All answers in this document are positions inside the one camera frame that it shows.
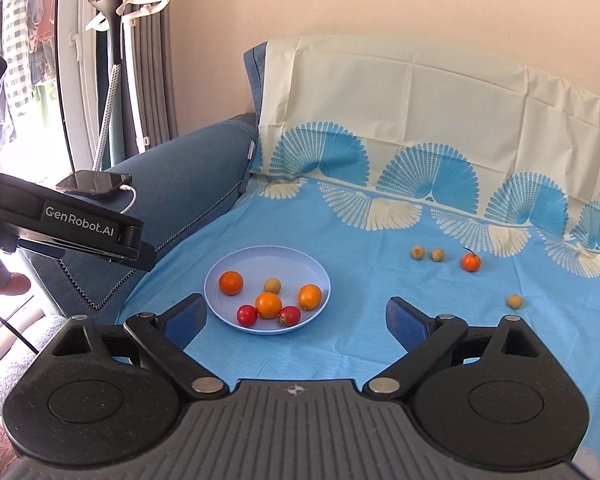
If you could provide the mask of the red cherry tomato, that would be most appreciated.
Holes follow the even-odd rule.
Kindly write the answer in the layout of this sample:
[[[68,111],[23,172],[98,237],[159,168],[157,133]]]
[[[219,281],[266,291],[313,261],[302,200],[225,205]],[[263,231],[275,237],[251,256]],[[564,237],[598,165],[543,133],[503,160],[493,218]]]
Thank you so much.
[[[243,304],[236,311],[236,321],[242,327],[252,327],[258,322],[258,310],[251,304]]]

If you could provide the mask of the large orange tangerine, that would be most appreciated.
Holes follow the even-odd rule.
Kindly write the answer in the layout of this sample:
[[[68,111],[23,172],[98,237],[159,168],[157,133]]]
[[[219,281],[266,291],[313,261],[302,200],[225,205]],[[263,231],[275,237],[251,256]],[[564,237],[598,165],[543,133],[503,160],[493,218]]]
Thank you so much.
[[[225,271],[218,279],[218,286],[223,295],[236,296],[244,287],[244,279],[237,271]]]

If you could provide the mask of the orange tangerine with stem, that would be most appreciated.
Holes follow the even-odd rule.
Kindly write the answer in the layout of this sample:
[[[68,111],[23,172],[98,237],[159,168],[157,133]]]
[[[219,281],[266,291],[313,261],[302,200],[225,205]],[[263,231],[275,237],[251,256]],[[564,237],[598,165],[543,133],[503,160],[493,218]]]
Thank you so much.
[[[475,273],[480,269],[481,258],[469,248],[466,248],[466,254],[460,259],[460,267],[469,273]]]

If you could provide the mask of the small orange tangerine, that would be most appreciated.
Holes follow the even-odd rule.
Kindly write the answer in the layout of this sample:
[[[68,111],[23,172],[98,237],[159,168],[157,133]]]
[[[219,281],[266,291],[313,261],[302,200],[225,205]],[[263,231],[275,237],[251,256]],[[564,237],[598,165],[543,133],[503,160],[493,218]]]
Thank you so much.
[[[272,318],[276,318],[279,315],[283,303],[274,292],[262,292],[262,294],[257,296],[254,306],[260,318],[272,320]]]

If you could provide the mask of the black smartphone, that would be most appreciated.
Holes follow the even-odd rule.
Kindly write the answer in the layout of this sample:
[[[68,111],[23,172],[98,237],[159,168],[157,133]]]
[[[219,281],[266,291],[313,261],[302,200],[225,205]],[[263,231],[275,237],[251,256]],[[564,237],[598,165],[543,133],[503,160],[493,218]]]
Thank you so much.
[[[55,185],[58,192],[79,196],[104,197],[116,192],[122,185],[131,184],[130,174],[110,171],[78,170]]]

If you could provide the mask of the orange kumquat on plate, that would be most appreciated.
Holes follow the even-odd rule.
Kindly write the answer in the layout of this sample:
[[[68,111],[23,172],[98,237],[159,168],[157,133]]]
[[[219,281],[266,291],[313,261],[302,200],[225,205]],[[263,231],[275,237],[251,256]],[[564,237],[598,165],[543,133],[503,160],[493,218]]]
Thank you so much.
[[[313,311],[317,309],[322,301],[322,290],[315,284],[305,284],[297,296],[298,307],[301,310]]]

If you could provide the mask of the red tomato with calyx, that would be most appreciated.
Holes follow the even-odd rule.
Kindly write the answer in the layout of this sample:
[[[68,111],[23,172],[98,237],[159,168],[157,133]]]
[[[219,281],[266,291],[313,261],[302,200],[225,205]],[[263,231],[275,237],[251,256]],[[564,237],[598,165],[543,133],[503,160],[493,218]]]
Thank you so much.
[[[277,323],[280,327],[296,326],[301,321],[301,311],[295,306],[282,307],[277,315]]]

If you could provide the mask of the light blue plate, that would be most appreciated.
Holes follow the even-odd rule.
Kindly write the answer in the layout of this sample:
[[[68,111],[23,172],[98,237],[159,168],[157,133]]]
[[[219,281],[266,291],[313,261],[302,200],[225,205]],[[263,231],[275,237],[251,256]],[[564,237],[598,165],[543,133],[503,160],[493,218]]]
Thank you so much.
[[[242,276],[242,289],[233,296],[225,295],[220,287],[221,276],[230,271]],[[300,310],[297,324],[281,326],[274,318],[260,316],[253,326],[238,322],[238,309],[244,304],[254,307],[268,278],[277,278],[282,284],[282,306]],[[315,285],[321,291],[320,302],[313,310],[303,310],[298,304],[300,289],[306,285]],[[270,336],[298,330],[320,315],[329,302],[331,287],[328,273],[314,258],[292,248],[264,245],[238,249],[216,262],[204,279],[204,298],[211,312],[225,324],[246,333]]]

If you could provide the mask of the blue patterned cloth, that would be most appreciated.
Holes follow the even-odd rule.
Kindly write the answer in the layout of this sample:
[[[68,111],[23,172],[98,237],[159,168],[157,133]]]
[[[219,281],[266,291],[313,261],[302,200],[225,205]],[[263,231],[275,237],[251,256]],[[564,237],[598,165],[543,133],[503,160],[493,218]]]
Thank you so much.
[[[600,97],[518,63],[406,40],[264,45],[245,194],[171,249],[122,315],[166,310],[230,252],[287,246],[330,277],[320,317],[259,336],[212,316],[189,354],[227,382],[366,382],[401,354],[385,326],[389,298],[492,325],[516,294],[588,400],[585,443],[600,458]],[[417,245],[422,260],[411,257]],[[460,267],[466,248],[482,260],[475,273]]]

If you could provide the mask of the grey curtain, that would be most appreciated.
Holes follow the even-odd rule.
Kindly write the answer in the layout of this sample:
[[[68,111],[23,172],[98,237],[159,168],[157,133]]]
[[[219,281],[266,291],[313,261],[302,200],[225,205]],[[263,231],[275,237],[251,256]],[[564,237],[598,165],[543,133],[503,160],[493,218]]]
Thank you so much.
[[[146,151],[178,135],[169,18],[170,6],[166,4],[159,12],[139,18],[133,27],[137,104]]]

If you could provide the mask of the garment steamer stand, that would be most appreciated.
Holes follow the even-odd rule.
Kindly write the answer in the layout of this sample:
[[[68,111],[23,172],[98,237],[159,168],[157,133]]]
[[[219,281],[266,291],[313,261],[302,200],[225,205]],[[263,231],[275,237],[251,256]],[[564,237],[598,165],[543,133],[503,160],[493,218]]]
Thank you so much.
[[[110,69],[105,101],[105,110],[99,127],[96,155],[92,169],[102,169],[105,148],[112,150],[109,141],[110,122],[114,111],[114,97],[118,91],[122,67],[126,70],[126,84],[131,101],[131,117],[135,131],[135,144],[140,153],[146,151],[147,140],[140,119],[140,101],[138,100],[136,63],[132,39],[132,28],[140,18],[159,14],[171,0],[87,0],[97,11],[85,29],[106,32],[110,54]]]

